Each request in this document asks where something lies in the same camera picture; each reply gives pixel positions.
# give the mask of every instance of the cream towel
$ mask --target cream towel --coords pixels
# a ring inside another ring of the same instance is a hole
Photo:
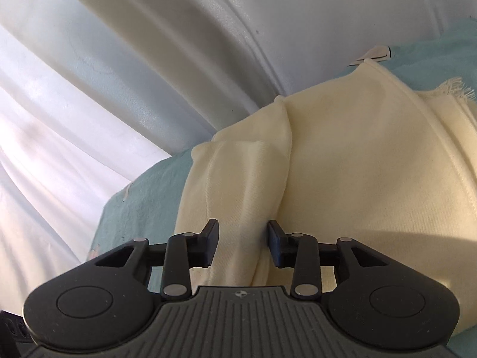
[[[442,282],[456,332],[477,323],[476,122],[456,82],[415,93],[367,59],[352,74],[275,102],[192,151],[176,232],[209,218],[220,239],[192,284],[289,286],[265,225],[352,237]],[[323,288],[335,286],[323,268]]]

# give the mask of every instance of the folded cloth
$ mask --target folded cloth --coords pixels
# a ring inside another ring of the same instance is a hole
[[[266,222],[277,219],[324,243],[355,238],[426,274],[459,300],[456,333],[476,324],[470,96],[458,80],[414,92],[367,59],[195,147],[175,232],[199,232],[216,218],[220,239],[212,266],[191,271],[194,288],[289,287],[290,271],[275,268],[266,247]]]
[[[391,58],[380,64],[413,90],[432,89],[455,76],[463,77],[469,87],[477,87],[475,19],[463,20],[439,39],[390,49]],[[352,70],[354,67],[347,68],[342,75]],[[142,174],[126,188],[130,196],[126,200],[123,200],[126,190],[114,195],[104,207],[90,255],[104,253],[134,237],[147,237],[151,243],[165,242],[173,234],[191,166],[188,150],[163,160]],[[152,291],[160,288],[161,271],[156,269],[160,268],[154,269],[149,284]]]

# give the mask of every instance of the white backdrop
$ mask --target white backdrop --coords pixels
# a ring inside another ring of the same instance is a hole
[[[0,0],[0,308],[84,261],[104,203],[157,161],[469,16],[477,0]]]

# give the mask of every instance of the metal pin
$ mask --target metal pin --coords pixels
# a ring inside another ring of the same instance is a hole
[[[181,296],[187,292],[187,288],[182,284],[169,284],[164,288],[164,293],[168,296]]]
[[[313,284],[300,284],[295,287],[295,293],[300,296],[313,296],[318,293],[318,287]]]

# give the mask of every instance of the teal fabric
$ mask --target teal fabric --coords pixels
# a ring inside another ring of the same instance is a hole
[[[182,190],[192,167],[191,151],[160,161],[115,194],[104,206],[92,248],[102,254],[137,237],[166,243],[174,233]],[[153,268],[150,291],[159,291],[161,275],[162,268]]]
[[[454,77],[477,89],[477,20],[462,20],[435,40],[391,46],[391,58],[380,64],[413,90],[435,89]],[[347,67],[339,76],[355,68]]]
[[[414,90],[431,90],[454,77],[476,89],[477,20],[464,20],[436,40],[391,47],[391,59],[381,64]],[[354,69],[349,67],[339,76]],[[192,167],[190,152],[157,163],[135,180],[126,198],[122,190],[108,201],[93,242],[93,247],[99,244],[99,253],[134,237],[167,242]],[[149,290],[158,291],[160,278],[161,271],[154,271]],[[477,327],[451,338],[448,346],[462,358],[477,357]]]

